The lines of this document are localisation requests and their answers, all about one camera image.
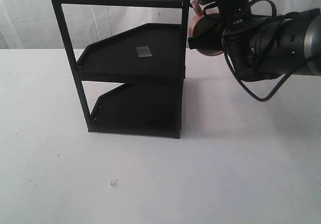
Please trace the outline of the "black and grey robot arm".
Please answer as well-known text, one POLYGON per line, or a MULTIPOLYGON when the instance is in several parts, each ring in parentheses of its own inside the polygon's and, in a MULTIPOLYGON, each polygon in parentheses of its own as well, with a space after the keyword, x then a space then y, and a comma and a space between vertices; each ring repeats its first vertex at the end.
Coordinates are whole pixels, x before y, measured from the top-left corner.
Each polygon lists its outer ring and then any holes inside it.
POLYGON ((231 22, 213 14, 198 20, 188 38, 201 54, 227 54, 244 82, 282 75, 320 75, 320 9, 285 15, 236 16, 231 22))

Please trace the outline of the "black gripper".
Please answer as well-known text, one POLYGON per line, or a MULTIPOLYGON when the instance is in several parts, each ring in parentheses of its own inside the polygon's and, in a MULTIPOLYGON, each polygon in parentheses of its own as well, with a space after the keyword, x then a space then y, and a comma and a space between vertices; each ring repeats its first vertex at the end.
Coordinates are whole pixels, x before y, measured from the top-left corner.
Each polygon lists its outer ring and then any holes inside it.
MULTIPOLYGON (((277 79, 278 74, 263 64, 278 34, 278 17, 232 16, 222 27, 222 46, 231 59, 236 78, 245 82, 277 79)), ((188 37, 190 49, 220 50, 221 38, 216 33, 188 37)))

